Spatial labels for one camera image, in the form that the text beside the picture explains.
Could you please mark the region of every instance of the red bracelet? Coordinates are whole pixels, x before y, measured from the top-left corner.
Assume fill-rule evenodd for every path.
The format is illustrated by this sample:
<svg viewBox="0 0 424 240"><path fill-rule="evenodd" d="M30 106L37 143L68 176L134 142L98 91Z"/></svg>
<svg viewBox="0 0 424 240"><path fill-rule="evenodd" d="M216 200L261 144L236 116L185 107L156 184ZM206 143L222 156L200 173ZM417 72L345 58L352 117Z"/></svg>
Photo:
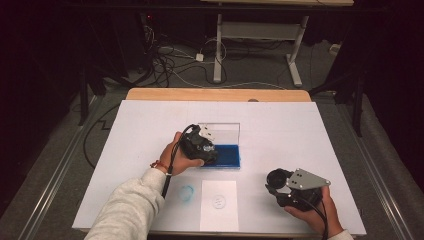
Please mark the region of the red bracelet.
<svg viewBox="0 0 424 240"><path fill-rule="evenodd" d="M165 166L163 163L161 163L159 160L156 160L156 162L150 164L150 167L155 168L156 166L161 166L165 168L166 171L168 171L168 167Z"/></svg>

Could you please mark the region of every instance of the sweatshirt sleeve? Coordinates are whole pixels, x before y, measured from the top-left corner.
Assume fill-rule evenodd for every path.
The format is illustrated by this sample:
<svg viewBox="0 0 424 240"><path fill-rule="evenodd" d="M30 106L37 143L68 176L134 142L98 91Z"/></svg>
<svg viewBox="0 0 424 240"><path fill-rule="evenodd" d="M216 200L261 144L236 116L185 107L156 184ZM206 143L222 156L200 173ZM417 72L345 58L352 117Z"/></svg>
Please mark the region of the sweatshirt sleeve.
<svg viewBox="0 0 424 240"><path fill-rule="evenodd" d="M353 238L350 235L349 231L344 230L343 232L329 238L328 240L353 240Z"/></svg>
<svg viewBox="0 0 424 240"><path fill-rule="evenodd" d="M141 179L118 186L85 239L147 239L153 219L165 202L161 195L165 178L163 172L151 168Z"/></svg>

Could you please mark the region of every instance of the dark background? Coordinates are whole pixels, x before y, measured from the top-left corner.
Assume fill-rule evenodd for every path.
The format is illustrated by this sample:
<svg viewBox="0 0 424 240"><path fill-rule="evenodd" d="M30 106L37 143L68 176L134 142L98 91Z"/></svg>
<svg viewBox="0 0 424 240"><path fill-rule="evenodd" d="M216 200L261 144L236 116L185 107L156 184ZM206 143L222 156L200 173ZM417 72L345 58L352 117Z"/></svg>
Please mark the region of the dark background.
<svg viewBox="0 0 424 240"><path fill-rule="evenodd" d="M400 158L423 189L424 28L420 27L423 17L417 2L390 2L389 6L394 6L390 16L363 16L353 25L341 24L340 16L311 17L304 42L343 40L328 81L362 63L360 76L365 80L365 93ZM355 5L373 7L388 3L369 0L356 1ZM199 13L181 18L179 14L156 14L154 20L161 32L194 47L201 46L215 31L214 16ZM266 20L274 19L275 16L269 16ZM175 31L190 22L191 27ZM123 25L128 26L127 31L121 28ZM107 71L126 76L128 68L142 64L137 59L142 58L143 46L140 35L134 31L134 15L95 14L87 18L81 13L63 11L55 0L2 1L0 29L3 213L50 132L70 111L70 102L79 91L82 66L94 62ZM136 51L123 52L120 44L132 44ZM343 89L346 84L334 88Z"/></svg>

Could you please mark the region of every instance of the floor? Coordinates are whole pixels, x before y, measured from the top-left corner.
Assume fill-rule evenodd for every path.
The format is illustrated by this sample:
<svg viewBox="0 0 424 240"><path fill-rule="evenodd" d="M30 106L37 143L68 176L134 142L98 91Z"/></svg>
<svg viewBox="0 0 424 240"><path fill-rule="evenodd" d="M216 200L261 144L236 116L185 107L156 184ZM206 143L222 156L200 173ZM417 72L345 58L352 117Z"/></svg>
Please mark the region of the floor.
<svg viewBox="0 0 424 240"><path fill-rule="evenodd" d="M291 42L228 43L223 62L225 82L211 83L213 65L191 63L197 51L183 45L167 45L160 52L157 72L140 83L148 87L218 87L296 89L281 53ZM334 56L331 44L302 45L296 60L303 86L310 90L325 81ZM204 51L204 62L213 55ZM173 75L161 72L161 64L173 65ZM130 80L141 76L130 70ZM80 102L51 133L49 142L26 181L0 220L0 239L83 239L85 233L71 228L85 189L110 127L116 106L128 92L105 79L105 96L90 94L90 115L78 126ZM333 93L313 96L318 105L337 158L367 230L357 239L419 239L424 235L424 196L403 166L365 96L362 138L350 126L350 105L336 105ZM149 239L200 239L199 237L149 236Z"/></svg>

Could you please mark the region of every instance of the camera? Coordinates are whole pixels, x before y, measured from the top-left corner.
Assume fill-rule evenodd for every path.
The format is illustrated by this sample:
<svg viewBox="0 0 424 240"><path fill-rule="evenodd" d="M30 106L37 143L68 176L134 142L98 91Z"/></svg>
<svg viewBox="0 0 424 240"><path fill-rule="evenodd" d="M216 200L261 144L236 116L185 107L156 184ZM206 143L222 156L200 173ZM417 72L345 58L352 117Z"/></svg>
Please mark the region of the camera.
<svg viewBox="0 0 424 240"><path fill-rule="evenodd" d="M207 126L194 125L191 132L184 133L180 140L182 152L189 159L203 159L205 164L212 164L218 159L218 151L212 134L209 133Z"/></svg>
<svg viewBox="0 0 424 240"><path fill-rule="evenodd" d="M314 209L322 200L321 187L330 185L330 181L303 169L290 172L281 168L271 171L265 187L277 198L281 207L292 206L303 212ZM277 189L288 187L290 193L281 193Z"/></svg>

